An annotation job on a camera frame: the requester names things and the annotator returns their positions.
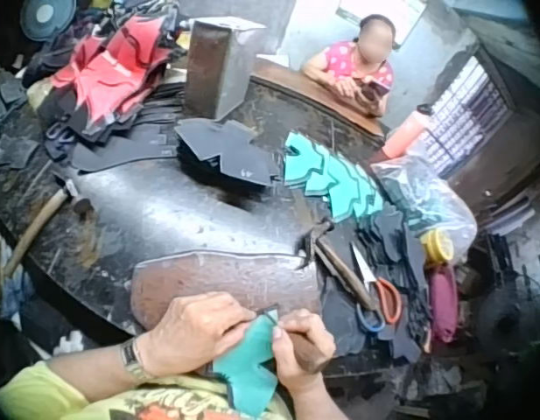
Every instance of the hand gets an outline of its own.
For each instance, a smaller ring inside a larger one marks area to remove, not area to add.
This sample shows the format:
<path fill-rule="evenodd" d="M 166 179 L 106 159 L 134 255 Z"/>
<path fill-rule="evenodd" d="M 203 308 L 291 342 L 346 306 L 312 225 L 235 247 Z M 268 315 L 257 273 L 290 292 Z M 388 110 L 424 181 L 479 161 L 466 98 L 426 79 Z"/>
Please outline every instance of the hand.
<path fill-rule="evenodd" d="M 321 74 L 321 84 L 324 84 L 324 86 L 327 86 L 329 88 L 333 88 L 333 85 L 336 84 L 336 78 L 335 76 L 332 76 L 330 73 L 322 73 Z"/>
<path fill-rule="evenodd" d="M 354 99 L 357 95 L 357 92 L 359 91 L 359 86 L 351 77 L 344 77 L 342 79 L 338 79 L 334 83 L 332 88 L 337 95 L 349 99 Z"/>
<path fill-rule="evenodd" d="M 255 317 L 228 293 L 177 297 L 137 338 L 144 370 L 156 377 L 192 372 L 236 346 Z"/>
<path fill-rule="evenodd" d="M 282 317 L 273 331 L 273 353 L 277 362 L 277 377 L 292 396 L 317 388 L 322 374 L 307 374 L 297 363 L 289 333 L 303 333 L 328 359 L 336 351 L 333 335 L 324 327 L 322 318 L 306 309 Z"/>

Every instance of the wooden handle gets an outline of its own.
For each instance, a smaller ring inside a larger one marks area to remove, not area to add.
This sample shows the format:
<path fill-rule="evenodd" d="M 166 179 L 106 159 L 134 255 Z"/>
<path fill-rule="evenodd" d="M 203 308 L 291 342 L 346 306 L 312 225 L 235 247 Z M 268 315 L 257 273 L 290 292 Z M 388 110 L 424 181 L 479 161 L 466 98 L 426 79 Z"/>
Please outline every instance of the wooden handle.
<path fill-rule="evenodd" d="M 3 279 L 9 278 L 13 275 L 18 264 L 23 259 L 23 256 L 25 256 L 26 250 L 31 246 L 34 238 L 36 238 L 36 235 L 39 234 L 44 225 L 58 211 L 67 197 L 67 192 L 65 192 L 63 188 L 60 188 L 53 195 L 53 197 L 48 200 L 42 210 L 40 210 L 40 213 L 36 216 L 32 224 L 28 227 L 28 229 L 26 229 L 25 233 L 18 241 L 10 260 L 7 262 L 7 265 L 5 265 Z"/>
<path fill-rule="evenodd" d="M 327 243 L 326 239 L 318 239 L 317 245 L 320 246 L 322 252 L 324 252 L 340 276 L 349 285 L 355 294 L 357 301 L 369 311 L 376 311 L 378 309 L 376 301 L 368 294 L 367 290 L 363 286 L 363 283 L 361 282 L 361 279 L 355 275 L 355 273 L 343 262 L 340 256 L 335 253 L 332 247 Z"/>
<path fill-rule="evenodd" d="M 293 350 L 298 365 L 309 374 L 322 372 L 329 362 L 326 355 L 314 346 L 303 334 L 289 332 L 289 336 L 293 342 Z"/>

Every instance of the workbench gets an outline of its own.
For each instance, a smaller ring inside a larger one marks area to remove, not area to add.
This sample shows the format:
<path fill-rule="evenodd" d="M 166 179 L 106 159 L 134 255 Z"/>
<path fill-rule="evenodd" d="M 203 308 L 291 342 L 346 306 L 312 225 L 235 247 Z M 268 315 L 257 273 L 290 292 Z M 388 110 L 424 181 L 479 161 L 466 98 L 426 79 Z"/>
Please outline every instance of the workbench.
<path fill-rule="evenodd" d="M 254 76 L 245 102 L 227 119 L 254 128 L 259 133 L 254 143 L 273 151 L 280 165 L 292 130 L 363 165 L 382 146 L 381 136 L 369 134 L 322 101 L 299 94 L 302 88 L 292 92 L 272 83 L 276 81 L 268 80 L 267 74 Z M 15 111 L 1 131 L 39 141 L 42 136 L 28 105 Z M 169 136 L 176 142 L 172 129 Z M 0 231 L 11 246 L 57 191 L 48 163 L 39 147 L 25 169 L 0 168 Z M 81 193 L 92 200 L 95 216 L 80 220 L 63 206 L 39 234 L 25 263 L 130 334 L 141 331 L 129 302 L 137 263 L 190 249 L 292 254 L 299 237 L 328 212 L 321 200 L 306 199 L 282 183 L 255 198 L 226 190 L 224 179 L 192 178 L 177 159 L 135 162 L 85 175 L 69 171 Z M 350 218 L 328 236 L 350 262 L 353 235 Z M 326 376 L 360 375 L 390 363 L 384 352 L 366 351 L 334 360 Z"/>

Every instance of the pink bottle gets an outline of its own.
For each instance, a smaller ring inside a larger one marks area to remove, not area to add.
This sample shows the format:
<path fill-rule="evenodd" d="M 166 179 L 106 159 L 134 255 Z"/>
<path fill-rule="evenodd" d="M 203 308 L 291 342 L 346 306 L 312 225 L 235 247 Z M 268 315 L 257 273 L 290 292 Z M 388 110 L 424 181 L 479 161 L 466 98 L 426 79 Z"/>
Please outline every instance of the pink bottle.
<path fill-rule="evenodd" d="M 408 147 L 429 127 L 432 115 L 431 105 L 418 105 L 382 147 L 382 152 L 387 158 L 394 159 L 403 156 Z"/>

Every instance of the watch strap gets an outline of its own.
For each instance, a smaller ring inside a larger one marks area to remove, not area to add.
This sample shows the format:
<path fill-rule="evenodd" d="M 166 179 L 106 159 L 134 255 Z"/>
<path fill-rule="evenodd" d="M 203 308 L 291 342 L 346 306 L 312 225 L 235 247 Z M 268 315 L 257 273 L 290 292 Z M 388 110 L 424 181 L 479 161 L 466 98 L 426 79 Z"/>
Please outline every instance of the watch strap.
<path fill-rule="evenodd" d="M 136 339 L 129 339 L 120 346 L 123 366 L 132 376 L 141 382 L 153 379 L 154 376 L 145 372 L 139 352 L 136 346 Z"/>

